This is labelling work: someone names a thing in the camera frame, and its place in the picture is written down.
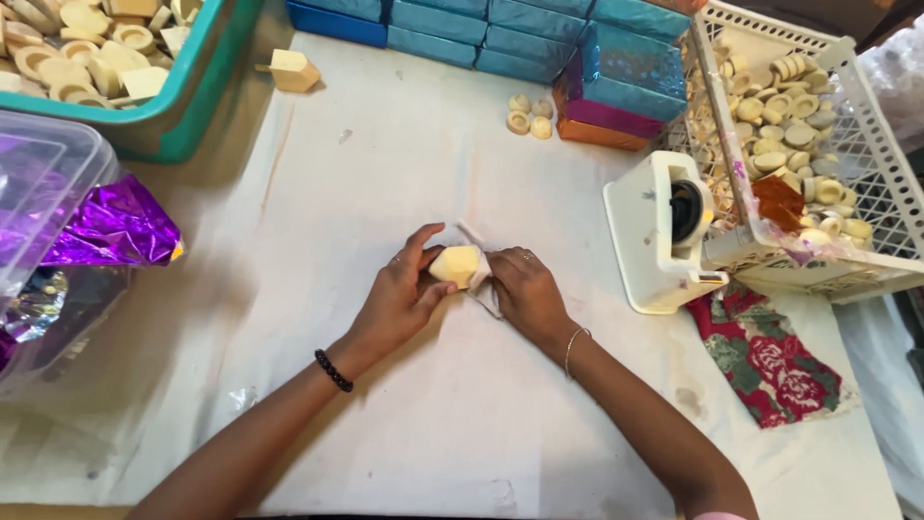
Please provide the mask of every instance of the teal plastic tub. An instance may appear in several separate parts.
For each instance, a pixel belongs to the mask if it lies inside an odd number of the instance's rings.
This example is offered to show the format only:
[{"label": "teal plastic tub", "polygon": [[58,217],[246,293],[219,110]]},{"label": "teal plastic tub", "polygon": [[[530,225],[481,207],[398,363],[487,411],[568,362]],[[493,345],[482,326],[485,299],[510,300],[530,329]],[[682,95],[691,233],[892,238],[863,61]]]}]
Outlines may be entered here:
[{"label": "teal plastic tub", "polygon": [[182,163],[199,147],[263,1],[205,0],[163,89],[138,108],[107,110],[0,93],[0,109],[90,125],[121,159]]}]

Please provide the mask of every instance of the hand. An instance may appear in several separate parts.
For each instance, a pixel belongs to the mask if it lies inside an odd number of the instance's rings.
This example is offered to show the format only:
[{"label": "hand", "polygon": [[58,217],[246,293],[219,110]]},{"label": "hand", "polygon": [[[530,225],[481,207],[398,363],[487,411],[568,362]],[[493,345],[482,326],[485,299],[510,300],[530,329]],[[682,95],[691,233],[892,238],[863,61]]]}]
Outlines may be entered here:
[{"label": "hand", "polygon": [[420,332],[433,309],[458,287],[453,281],[437,281],[425,269],[444,247],[423,244],[445,228],[427,224],[410,236],[404,249],[379,269],[369,297],[362,305],[346,337],[366,346],[375,361],[384,358]]},{"label": "hand", "polygon": [[580,326],[568,316],[552,272],[521,247],[487,253],[487,257],[504,317],[527,340],[563,363],[567,342]]}]

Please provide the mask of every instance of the silver bangle bracelet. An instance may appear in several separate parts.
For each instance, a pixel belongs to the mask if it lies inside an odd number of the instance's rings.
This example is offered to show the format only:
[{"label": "silver bangle bracelet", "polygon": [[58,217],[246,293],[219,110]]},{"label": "silver bangle bracelet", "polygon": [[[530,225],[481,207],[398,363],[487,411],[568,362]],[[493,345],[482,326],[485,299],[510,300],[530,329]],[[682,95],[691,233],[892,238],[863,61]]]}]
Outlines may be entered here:
[{"label": "silver bangle bracelet", "polygon": [[568,357],[571,355],[571,345],[574,344],[575,338],[581,332],[587,332],[588,337],[593,339],[593,334],[590,334],[590,330],[588,330],[587,328],[583,328],[583,327],[579,328],[578,330],[575,331],[574,334],[571,335],[571,340],[568,341],[568,350],[565,351],[565,377],[572,381],[574,380],[574,376],[572,376],[571,372],[568,371]]}]

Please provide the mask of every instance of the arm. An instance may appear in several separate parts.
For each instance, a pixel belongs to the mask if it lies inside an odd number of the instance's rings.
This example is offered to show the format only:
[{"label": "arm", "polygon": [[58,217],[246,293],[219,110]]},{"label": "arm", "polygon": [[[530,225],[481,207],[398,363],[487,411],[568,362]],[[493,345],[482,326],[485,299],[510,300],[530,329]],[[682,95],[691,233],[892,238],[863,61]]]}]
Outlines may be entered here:
[{"label": "arm", "polygon": [[[379,271],[369,298],[342,339],[327,349],[331,364],[348,381],[358,378],[410,340],[436,305],[456,290],[420,271],[442,250],[423,244],[442,231],[429,224]],[[202,445],[154,491],[128,512],[128,520],[222,520],[234,518],[249,493],[266,477],[305,426],[341,391],[317,363],[236,419]]]},{"label": "arm", "polygon": [[[580,329],[565,310],[552,273],[522,248],[488,254],[501,312],[552,361],[565,366]],[[581,332],[568,371],[610,416],[687,520],[704,513],[758,520],[748,485],[728,459],[661,395]]]}]

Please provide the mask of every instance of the black beaded bracelet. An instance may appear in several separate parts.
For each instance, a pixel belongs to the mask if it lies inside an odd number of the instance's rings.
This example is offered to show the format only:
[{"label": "black beaded bracelet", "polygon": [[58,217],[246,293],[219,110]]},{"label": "black beaded bracelet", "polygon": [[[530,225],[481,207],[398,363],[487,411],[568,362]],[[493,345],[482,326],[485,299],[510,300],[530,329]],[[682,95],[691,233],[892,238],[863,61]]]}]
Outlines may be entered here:
[{"label": "black beaded bracelet", "polygon": [[318,349],[314,351],[314,358],[318,360],[318,365],[324,369],[324,372],[327,372],[327,375],[334,380],[334,383],[340,387],[340,390],[343,390],[346,393],[353,391],[353,383],[344,379],[343,376],[337,372],[337,369],[331,365],[331,360],[327,359],[327,354],[323,350]]}]

